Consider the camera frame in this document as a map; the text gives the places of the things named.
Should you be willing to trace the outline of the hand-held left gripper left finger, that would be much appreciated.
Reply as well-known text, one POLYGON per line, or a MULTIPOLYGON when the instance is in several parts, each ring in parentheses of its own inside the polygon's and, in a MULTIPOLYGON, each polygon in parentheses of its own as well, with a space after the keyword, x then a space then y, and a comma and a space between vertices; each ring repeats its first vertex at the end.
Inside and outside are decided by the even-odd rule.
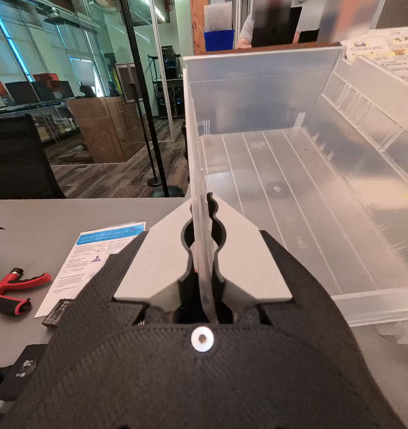
POLYGON ((183 202, 134 241, 140 242, 138 250, 114 299, 160 307, 165 312, 187 306, 196 288, 191 201, 183 202))

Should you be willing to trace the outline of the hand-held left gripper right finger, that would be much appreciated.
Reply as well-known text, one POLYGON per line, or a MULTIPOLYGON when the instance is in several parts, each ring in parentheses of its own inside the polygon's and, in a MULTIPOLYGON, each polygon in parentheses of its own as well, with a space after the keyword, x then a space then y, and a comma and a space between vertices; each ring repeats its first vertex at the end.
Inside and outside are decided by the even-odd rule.
POLYGON ((207 194, 211 220, 212 292, 228 308, 293 299, 261 231, 216 194, 207 194))

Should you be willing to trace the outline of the clear plastic bin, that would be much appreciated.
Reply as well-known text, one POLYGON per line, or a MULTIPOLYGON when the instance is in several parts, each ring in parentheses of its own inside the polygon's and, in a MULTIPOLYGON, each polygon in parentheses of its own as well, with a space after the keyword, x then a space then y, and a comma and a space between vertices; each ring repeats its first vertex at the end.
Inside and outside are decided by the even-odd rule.
POLYGON ((408 83, 338 47, 184 59, 190 185, 271 234, 351 327, 408 344, 408 83))

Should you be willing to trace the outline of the printed paper leaflet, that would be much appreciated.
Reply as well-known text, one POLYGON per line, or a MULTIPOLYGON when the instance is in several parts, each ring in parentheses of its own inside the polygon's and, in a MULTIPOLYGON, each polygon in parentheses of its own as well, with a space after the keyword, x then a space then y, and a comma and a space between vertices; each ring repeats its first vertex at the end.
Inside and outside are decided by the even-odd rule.
POLYGON ((61 299, 75 299, 110 255, 119 253, 144 231, 145 221, 81 233, 52 281, 35 318, 48 316, 61 299))

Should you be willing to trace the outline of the small black battery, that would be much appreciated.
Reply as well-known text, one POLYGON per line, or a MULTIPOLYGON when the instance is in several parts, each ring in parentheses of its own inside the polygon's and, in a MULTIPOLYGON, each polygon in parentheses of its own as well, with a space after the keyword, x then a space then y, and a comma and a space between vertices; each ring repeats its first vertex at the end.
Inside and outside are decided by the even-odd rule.
POLYGON ((49 314, 42 321, 42 325, 49 329, 55 329, 60 325, 62 318, 65 316, 68 308, 70 308, 76 299, 62 298, 60 299, 49 314))

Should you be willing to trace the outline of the red and black hand tool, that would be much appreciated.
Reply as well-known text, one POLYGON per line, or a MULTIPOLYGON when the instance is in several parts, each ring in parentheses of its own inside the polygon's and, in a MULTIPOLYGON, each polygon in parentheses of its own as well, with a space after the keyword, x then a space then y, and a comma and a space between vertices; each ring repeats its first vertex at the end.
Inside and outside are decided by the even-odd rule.
POLYGON ((30 298, 19 299, 8 296, 8 292, 30 290, 43 286, 52 280, 49 273, 36 276, 30 279, 22 279, 24 271, 21 268, 14 268, 0 281, 0 313, 9 317, 19 317, 27 314, 32 309, 30 298))

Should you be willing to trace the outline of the black label card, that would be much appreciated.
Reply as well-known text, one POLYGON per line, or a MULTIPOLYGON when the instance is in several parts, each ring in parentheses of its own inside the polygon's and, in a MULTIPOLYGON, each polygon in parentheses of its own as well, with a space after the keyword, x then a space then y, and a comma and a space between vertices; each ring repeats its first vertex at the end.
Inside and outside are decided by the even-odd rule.
POLYGON ((28 345, 12 365, 0 367, 0 401, 15 401, 41 362, 48 344, 28 345))

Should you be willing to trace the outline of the black office chair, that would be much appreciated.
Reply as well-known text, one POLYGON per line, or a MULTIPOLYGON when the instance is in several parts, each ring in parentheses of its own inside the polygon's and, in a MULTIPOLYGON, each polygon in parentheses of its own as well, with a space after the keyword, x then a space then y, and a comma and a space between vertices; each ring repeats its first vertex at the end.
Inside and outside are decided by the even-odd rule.
POLYGON ((33 117, 0 119, 0 200, 65 198, 33 117))

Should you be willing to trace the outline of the black stanchion pole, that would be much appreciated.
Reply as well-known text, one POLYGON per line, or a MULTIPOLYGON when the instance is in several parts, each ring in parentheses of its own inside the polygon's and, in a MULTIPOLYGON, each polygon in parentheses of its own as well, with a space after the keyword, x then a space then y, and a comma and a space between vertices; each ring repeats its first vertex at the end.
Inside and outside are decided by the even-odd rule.
POLYGON ((155 125, 153 122, 152 110, 151 110, 151 105, 150 105, 150 101, 149 101, 149 94, 148 94, 148 90, 147 90, 147 86, 146 86, 146 80, 145 80, 144 72, 142 69, 142 63, 140 60, 139 50, 138 50, 138 46, 137 46, 137 40, 136 40, 135 31, 134 31, 134 27, 133 27, 133 23, 132 23, 132 17, 131 17, 129 4, 128 4, 127 0, 121 0, 120 4, 121 4, 123 19, 124 19, 125 26, 126 26, 126 31, 128 34, 128 40, 129 40, 131 51, 132 51, 134 66, 135 66, 136 73, 137 73, 137 79, 138 79, 139 86, 140 86, 141 93, 142 93, 142 103, 144 105, 144 110, 146 113, 146 118, 147 118, 147 122, 148 122, 148 126, 149 126, 150 136, 151 136, 152 145, 153 145, 153 152, 155 154, 155 160, 156 160, 156 163, 158 166, 159 177, 160 177, 161 183, 162 183, 161 186, 155 188, 155 190, 152 192, 151 196, 152 197, 167 197, 167 198, 168 197, 183 197, 184 192, 180 187, 167 184, 167 180, 166 180, 165 172, 164 172, 163 161, 162 161, 161 152, 160 152, 159 143, 158 143, 158 137, 157 137, 155 125))

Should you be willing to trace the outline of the black shelving unit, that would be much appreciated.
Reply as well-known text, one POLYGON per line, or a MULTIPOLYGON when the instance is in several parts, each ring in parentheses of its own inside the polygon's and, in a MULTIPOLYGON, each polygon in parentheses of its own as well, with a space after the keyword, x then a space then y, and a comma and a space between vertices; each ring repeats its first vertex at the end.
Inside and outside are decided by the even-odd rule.
MULTIPOLYGON (((162 46, 162 65, 167 84, 169 106, 173 118, 185 117, 185 102, 183 91, 183 76, 181 56, 177 54, 172 45, 162 46)), ((164 95, 162 73, 159 68, 157 56, 148 55, 149 70, 153 84, 158 117, 167 119, 167 103, 164 95)))

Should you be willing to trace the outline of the black sign stand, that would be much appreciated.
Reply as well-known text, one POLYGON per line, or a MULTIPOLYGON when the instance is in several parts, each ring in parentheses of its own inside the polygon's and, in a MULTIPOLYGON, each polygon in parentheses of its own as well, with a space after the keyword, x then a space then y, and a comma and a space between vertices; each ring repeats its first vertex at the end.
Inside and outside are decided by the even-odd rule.
POLYGON ((140 83, 138 80, 135 64, 134 63, 116 63, 115 71, 121 85, 121 90, 122 90, 125 102, 133 103, 136 105, 138 115, 140 118, 142 130, 144 134, 144 140, 146 143, 148 157, 151 165, 151 170, 153 173, 153 177, 148 180, 147 185, 151 188, 158 188, 162 185, 162 182, 161 182, 161 179, 156 174, 156 169, 153 162, 153 156, 152 156, 151 147, 150 147, 149 139, 147 135, 147 128, 146 128, 142 107, 141 107, 142 91, 140 88, 140 83))

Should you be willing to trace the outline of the blue bin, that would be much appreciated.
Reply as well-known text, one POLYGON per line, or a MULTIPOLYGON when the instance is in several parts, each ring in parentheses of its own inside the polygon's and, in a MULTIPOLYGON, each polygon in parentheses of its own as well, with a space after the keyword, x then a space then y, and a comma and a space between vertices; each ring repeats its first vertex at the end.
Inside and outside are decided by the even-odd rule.
POLYGON ((205 31, 203 33, 205 39, 206 52, 230 51, 233 49, 234 29, 205 31))

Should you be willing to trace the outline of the tilted instruction board stand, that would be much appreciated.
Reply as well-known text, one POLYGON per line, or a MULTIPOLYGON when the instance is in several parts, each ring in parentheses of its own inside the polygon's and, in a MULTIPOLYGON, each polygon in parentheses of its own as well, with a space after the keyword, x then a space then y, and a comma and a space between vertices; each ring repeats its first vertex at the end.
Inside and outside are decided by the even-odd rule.
POLYGON ((371 29, 340 43, 348 61, 366 58, 408 82, 408 27, 371 29))

